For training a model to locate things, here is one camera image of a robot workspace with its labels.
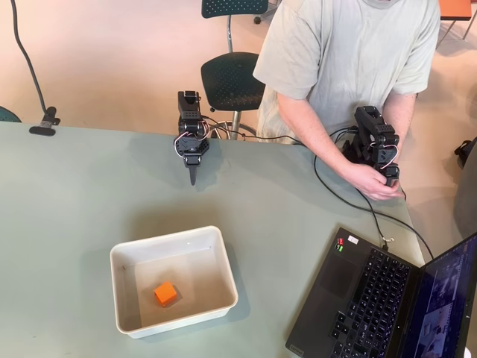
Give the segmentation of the person's right hand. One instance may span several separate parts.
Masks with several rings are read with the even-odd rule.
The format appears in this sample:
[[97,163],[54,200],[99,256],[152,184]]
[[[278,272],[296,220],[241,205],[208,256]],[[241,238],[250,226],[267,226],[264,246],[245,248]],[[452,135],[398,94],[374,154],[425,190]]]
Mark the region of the person's right hand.
[[403,197],[398,181],[392,186],[387,186],[386,178],[375,169],[362,164],[353,164],[352,168],[350,182],[368,198],[386,201]]

